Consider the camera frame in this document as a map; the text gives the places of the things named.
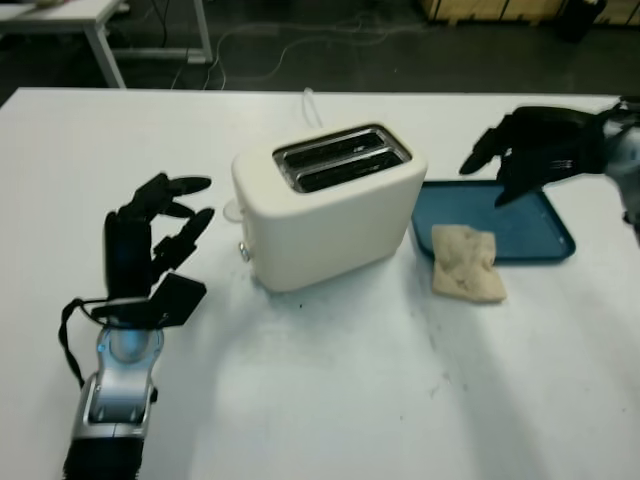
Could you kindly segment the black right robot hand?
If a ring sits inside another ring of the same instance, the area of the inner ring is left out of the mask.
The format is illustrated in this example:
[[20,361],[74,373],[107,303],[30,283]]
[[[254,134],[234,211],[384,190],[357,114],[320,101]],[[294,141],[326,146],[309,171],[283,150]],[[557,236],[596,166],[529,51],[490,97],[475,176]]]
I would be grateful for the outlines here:
[[547,184],[582,174],[602,174],[606,165],[605,123],[604,114],[518,107],[484,132],[459,173],[471,175],[499,158],[496,181],[503,190],[495,200],[496,207]]

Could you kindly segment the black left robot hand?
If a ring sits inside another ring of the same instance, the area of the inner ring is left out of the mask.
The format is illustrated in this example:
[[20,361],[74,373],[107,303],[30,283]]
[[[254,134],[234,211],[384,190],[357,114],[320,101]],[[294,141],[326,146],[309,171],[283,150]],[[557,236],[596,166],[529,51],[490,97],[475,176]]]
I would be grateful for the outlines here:
[[170,178],[161,172],[104,221],[107,299],[90,318],[106,328],[151,331],[184,325],[204,298],[204,283],[176,270],[195,252],[214,218],[211,207],[194,211],[177,197],[209,188],[208,177]]

